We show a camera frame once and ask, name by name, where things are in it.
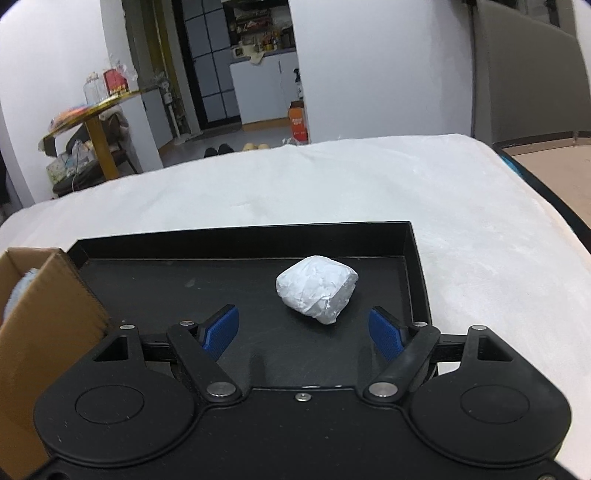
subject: wooden table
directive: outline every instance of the wooden table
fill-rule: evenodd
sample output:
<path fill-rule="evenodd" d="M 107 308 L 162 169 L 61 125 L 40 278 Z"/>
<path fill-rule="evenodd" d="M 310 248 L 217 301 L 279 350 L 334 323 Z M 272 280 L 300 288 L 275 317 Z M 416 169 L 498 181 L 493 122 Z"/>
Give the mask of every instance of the wooden table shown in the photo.
<path fill-rule="evenodd" d="M 111 96 L 96 105 L 93 105 L 84 112 L 72 117 L 67 122 L 61 124 L 59 127 L 51 130 L 45 137 L 43 137 L 43 146 L 47 152 L 47 143 L 52 142 L 56 136 L 68 131 L 70 128 L 84 124 L 88 130 L 90 140 L 95 149 L 96 158 L 99 160 L 100 167 L 107 180 L 113 180 L 119 177 L 119 170 L 113 160 L 113 155 L 109 149 L 105 131 L 99 119 L 99 115 L 115 105 L 128 100 L 137 95 L 144 93 L 144 90 L 135 90 L 133 92 L 122 93 L 121 95 Z"/>

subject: black door frame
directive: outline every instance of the black door frame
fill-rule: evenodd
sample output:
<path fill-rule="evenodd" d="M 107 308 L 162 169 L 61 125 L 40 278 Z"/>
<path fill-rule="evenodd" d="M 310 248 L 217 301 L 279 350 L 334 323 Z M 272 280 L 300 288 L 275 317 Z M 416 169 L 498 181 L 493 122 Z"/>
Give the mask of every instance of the black door frame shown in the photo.
<path fill-rule="evenodd" d="M 189 36 L 187 35 L 187 28 L 185 27 L 183 4 L 181 0 L 172 0 L 172 5 L 174 12 L 174 23 L 177 27 L 178 43 L 181 47 L 183 65 L 185 67 L 185 72 L 187 73 L 189 91 L 191 92 L 191 98 L 193 99 L 193 104 L 195 105 L 195 113 L 197 114 L 199 127 L 201 127 L 201 130 L 207 130 L 209 128 L 221 127 L 223 125 L 239 122 L 241 120 L 240 115 L 222 118 L 221 120 L 214 120 L 213 122 L 207 120 L 207 113 L 205 111 L 205 105 L 203 104 L 203 96 L 201 94 L 201 89 L 199 88 L 199 80 L 197 78 L 197 73 L 195 72 L 195 66 L 193 63 L 193 54 L 191 53 L 191 47 L 189 46 Z"/>

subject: cardboard box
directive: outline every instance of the cardboard box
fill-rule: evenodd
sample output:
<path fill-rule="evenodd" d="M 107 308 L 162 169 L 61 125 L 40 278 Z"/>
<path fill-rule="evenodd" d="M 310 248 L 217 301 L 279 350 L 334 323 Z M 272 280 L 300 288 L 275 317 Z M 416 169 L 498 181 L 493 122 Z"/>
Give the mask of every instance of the cardboard box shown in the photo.
<path fill-rule="evenodd" d="M 300 142 L 308 141 L 308 129 L 306 128 L 306 116 L 304 114 L 304 101 L 297 100 L 291 103 L 287 113 L 290 118 L 291 136 Z"/>
<path fill-rule="evenodd" d="M 37 276 L 0 326 L 0 468 L 13 479 L 47 460 L 33 425 L 37 397 L 104 337 L 109 318 L 62 250 L 10 248 L 0 257 L 0 319 L 33 267 Z"/>

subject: yellow table leg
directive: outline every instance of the yellow table leg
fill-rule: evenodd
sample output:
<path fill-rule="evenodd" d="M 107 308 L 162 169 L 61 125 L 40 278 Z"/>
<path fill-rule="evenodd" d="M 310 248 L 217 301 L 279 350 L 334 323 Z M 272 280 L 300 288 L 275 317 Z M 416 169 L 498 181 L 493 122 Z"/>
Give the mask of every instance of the yellow table leg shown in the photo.
<path fill-rule="evenodd" d="M 103 126 L 100 123 L 98 116 L 89 118 L 86 122 L 86 129 L 92 140 L 92 145 L 95 148 L 95 153 L 99 159 L 100 167 L 105 174 L 107 180 L 113 180 L 119 178 L 119 170 L 113 160 L 113 155 L 109 150 L 109 144 L 107 143 L 107 137 L 103 130 Z"/>

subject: white tablecloth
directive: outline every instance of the white tablecloth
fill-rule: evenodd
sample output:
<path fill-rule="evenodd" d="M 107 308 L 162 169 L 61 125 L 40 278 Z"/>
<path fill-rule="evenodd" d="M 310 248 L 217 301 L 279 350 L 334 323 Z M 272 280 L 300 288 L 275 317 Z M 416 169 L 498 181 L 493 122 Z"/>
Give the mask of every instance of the white tablecloth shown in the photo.
<path fill-rule="evenodd" d="M 485 145 L 461 135 L 341 140 L 239 152 L 40 203 L 0 228 L 8 246 L 280 223 L 410 220 L 433 323 L 490 326 L 573 410 L 558 460 L 591 478 L 591 257 Z"/>

